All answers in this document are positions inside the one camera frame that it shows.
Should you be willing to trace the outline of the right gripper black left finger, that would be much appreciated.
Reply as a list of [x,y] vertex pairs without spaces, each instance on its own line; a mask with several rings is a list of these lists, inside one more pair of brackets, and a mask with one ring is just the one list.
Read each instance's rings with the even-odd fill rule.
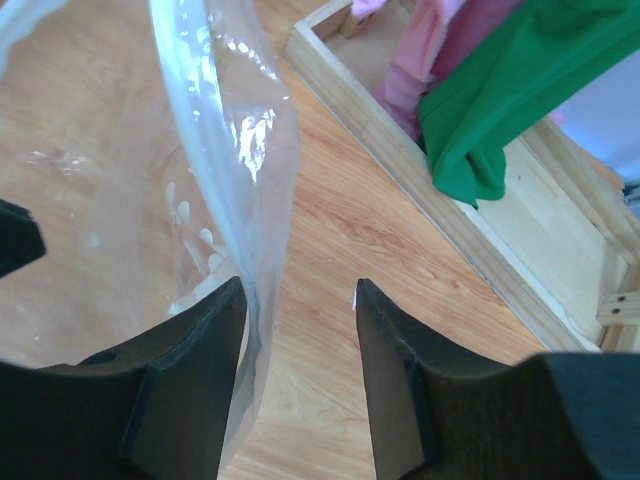
[[79,364],[3,364],[2,477],[215,478],[246,311],[233,278]]

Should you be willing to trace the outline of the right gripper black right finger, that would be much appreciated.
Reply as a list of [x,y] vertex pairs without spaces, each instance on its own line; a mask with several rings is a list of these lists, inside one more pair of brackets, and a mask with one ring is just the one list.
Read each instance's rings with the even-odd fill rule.
[[635,479],[639,358],[535,354],[508,366],[453,342],[372,281],[356,324],[380,479]]

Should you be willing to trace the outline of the clear zip top bag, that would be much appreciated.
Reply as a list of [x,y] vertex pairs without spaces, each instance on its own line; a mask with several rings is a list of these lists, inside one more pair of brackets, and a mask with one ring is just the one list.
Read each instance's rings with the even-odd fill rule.
[[1,201],[46,255],[1,277],[1,367],[79,364],[238,278],[219,473],[262,400],[298,157],[252,2],[3,2]]

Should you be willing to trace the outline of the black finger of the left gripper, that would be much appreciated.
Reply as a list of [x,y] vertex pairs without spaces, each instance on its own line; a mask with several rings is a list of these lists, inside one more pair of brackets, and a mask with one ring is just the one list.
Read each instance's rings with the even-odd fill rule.
[[0,276],[9,275],[45,255],[44,239],[30,211],[2,200]]

